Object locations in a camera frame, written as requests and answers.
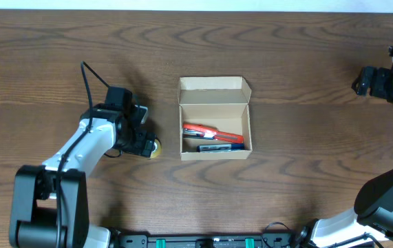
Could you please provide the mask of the yellow tape roll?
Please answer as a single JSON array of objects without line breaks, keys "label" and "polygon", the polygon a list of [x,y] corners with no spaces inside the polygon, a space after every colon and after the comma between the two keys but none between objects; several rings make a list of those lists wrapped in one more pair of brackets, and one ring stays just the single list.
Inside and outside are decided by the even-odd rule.
[{"label": "yellow tape roll", "polygon": [[153,150],[151,151],[150,158],[156,158],[162,153],[162,146],[160,141],[156,138],[153,143]]}]

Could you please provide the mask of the orange utility knife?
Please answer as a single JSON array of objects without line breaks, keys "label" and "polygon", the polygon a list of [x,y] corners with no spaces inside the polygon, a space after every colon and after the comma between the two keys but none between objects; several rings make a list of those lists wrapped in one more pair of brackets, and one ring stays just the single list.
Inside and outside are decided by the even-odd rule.
[{"label": "orange utility knife", "polygon": [[213,138],[217,141],[225,141],[228,143],[243,143],[244,142],[244,137],[242,135],[232,134],[232,133],[228,133],[228,132],[221,132],[221,131],[218,131],[214,135]]}]

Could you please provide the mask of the blue cap white marker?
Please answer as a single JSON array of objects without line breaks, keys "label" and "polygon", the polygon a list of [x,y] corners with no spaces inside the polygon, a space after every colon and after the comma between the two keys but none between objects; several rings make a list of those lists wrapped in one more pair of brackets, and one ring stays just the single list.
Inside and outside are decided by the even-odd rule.
[{"label": "blue cap white marker", "polygon": [[244,150],[243,143],[225,143],[225,144],[212,144],[212,145],[198,145],[197,152],[232,152],[235,150]]}]

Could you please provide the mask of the cardboard box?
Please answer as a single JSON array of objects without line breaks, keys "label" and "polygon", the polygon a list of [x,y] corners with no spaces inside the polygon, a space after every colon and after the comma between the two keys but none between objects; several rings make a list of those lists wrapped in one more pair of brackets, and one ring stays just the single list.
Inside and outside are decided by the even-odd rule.
[{"label": "cardboard box", "polygon": [[[249,110],[252,90],[246,79],[242,76],[181,77],[178,86],[180,158],[183,161],[248,158],[253,151]],[[228,142],[185,138],[182,135],[185,123],[242,135],[245,148],[232,152],[197,152],[198,145]]]}]

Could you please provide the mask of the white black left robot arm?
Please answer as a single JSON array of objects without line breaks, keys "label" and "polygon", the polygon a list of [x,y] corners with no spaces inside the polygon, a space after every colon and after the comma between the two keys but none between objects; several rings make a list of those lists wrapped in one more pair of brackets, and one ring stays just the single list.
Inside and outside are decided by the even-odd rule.
[{"label": "white black left robot arm", "polygon": [[148,109],[99,104],[80,117],[78,129],[39,166],[14,177],[9,242],[12,247],[119,247],[120,232],[89,221],[87,177],[110,149],[152,158],[156,135],[141,129]]}]

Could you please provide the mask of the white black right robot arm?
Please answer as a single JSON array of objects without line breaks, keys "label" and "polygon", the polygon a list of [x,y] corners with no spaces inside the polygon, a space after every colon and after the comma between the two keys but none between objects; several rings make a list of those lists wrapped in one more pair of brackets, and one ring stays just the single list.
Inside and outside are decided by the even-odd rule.
[{"label": "white black right robot arm", "polygon": [[[358,95],[393,104],[393,67],[365,67],[352,84]],[[393,169],[369,180],[354,207],[332,218],[315,220],[293,241],[300,247],[354,247],[368,240],[393,241]]]}]

